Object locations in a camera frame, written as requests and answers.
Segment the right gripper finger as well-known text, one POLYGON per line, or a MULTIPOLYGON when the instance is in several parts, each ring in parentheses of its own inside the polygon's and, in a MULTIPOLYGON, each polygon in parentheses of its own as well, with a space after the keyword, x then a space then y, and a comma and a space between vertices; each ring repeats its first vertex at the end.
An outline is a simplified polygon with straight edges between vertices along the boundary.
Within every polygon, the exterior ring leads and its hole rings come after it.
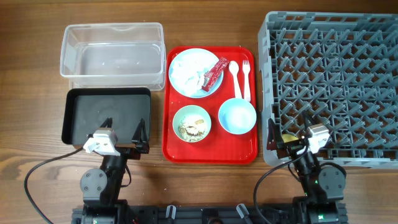
POLYGON ((305 128, 308 128, 310 126, 316 125, 315 120, 312 118, 312 116, 308 113, 308 111, 303 111, 302 112, 302 118, 304 122, 305 128))
POLYGON ((268 120, 268 128, 267 150, 275 151, 283 149, 284 140, 282 139, 279 126, 275 124, 272 118, 268 120))

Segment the light blue bowl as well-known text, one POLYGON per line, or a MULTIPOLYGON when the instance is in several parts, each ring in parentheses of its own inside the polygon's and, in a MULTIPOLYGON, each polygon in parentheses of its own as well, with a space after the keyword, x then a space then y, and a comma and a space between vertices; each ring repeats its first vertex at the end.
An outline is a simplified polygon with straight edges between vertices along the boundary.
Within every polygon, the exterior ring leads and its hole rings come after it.
POLYGON ((246 134, 257 122, 254 106, 242 99, 231 98, 219 108, 218 120, 225 131, 235 135, 246 134))

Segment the rice and peanut leftovers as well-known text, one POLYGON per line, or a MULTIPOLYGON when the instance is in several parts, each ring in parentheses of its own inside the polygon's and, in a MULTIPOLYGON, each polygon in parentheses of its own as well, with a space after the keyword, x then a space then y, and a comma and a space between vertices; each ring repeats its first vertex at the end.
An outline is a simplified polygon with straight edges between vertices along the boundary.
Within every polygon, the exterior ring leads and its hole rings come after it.
POLYGON ((181 138, 187 142, 197 142, 208 134, 208 124, 204 117, 191 114, 185 116, 178 126, 181 138))

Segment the green bowl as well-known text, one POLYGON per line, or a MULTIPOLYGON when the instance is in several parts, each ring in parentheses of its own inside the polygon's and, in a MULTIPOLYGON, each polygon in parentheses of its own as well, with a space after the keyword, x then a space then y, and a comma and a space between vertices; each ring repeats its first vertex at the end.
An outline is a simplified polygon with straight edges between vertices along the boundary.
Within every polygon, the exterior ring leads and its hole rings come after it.
POLYGON ((176 112, 176 114, 174 115, 173 121, 172 121, 172 127, 173 127, 173 130, 174 130, 174 133, 182 141, 184 141, 184 140, 180 136, 180 133, 178 131, 178 126, 179 126, 180 122, 182 121, 182 119, 185 116, 191 115, 191 114, 197 114, 197 115, 200 115, 200 116, 204 117, 205 121, 208 124, 208 134, 209 134, 209 132, 211 130, 211 118, 210 118, 210 115, 208 114, 208 112, 205 109, 203 109, 202 107, 197 106, 197 105, 184 106, 184 107, 180 108, 176 112))

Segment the white tissue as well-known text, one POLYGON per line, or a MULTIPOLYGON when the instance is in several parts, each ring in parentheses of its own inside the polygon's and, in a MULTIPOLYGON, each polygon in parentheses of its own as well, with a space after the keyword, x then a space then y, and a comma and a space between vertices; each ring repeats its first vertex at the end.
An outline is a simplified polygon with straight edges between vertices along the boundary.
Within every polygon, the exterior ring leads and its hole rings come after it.
POLYGON ((203 54, 175 57, 170 74, 173 87, 185 96, 193 96, 204 84, 206 66, 203 54))

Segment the light blue plate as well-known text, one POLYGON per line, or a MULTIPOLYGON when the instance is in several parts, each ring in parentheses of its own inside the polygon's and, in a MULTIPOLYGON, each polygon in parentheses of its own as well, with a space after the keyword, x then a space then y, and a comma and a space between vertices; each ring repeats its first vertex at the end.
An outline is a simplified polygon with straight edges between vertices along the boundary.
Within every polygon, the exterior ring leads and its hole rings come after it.
POLYGON ((204 98, 213 94, 223 81, 220 74, 210 90, 202 89, 204 75, 219 61, 209 50, 193 48, 178 53, 169 65, 169 80, 174 89, 189 98, 204 98))

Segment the white plastic spoon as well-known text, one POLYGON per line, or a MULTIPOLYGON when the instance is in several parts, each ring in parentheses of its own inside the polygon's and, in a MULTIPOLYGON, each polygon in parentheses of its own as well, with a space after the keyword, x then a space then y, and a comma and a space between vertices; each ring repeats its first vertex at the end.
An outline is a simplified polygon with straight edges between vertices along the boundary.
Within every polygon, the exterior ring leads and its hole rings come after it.
POLYGON ((228 66, 229 72, 233 76, 233 83, 234 83, 234 95, 236 98, 242 98, 242 93, 240 90, 239 82, 238 82, 238 72, 239 72, 239 65, 235 61, 230 61, 228 66))

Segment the red snack wrapper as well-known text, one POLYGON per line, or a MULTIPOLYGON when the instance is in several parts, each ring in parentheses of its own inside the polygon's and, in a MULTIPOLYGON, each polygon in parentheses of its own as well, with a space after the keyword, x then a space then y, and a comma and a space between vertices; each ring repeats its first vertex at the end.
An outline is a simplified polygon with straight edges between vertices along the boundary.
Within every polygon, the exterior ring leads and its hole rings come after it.
POLYGON ((202 85, 201 89, 209 92, 228 64, 229 60, 227 58, 221 57, 217 63, 205 73, 204 84, 202 85))

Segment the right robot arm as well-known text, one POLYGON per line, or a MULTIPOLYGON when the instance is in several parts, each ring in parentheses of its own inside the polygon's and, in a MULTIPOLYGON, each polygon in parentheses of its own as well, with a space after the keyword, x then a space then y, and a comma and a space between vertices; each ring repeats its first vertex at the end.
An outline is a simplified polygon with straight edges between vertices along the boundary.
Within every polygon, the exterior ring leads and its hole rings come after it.
POLYGON ((326 145, 330 133, 304 111, 305 135, 288 141, 279 127, 269 119, 267 149, 279 157, 288 156, 305 195, 295 197, 288 214, 280 219, 291 223, 347 223, 346 205, 341 203, 346 185, 346 171, 333 162, 321 164, 315 154, 326 145))

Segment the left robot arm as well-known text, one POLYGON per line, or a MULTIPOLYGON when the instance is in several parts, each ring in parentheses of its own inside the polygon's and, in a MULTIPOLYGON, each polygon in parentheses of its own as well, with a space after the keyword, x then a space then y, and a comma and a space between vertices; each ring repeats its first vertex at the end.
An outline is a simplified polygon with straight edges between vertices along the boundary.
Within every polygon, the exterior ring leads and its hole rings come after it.
POLYGON ((133 147, 117 147, 117 135, 112 129, 112 118, 92 134, 83 145, 87 153, 95 152, 103 156, 100 168, 85 172, 80 180, 83 192, 83 210, 73 211, 72 223, 135 223, 134 212, 126 200, 118 199, 124 174, 129 174, 127 161, 139 160, 141 154, 149 152, 146 123, 143 119, 132 136, 133 147))

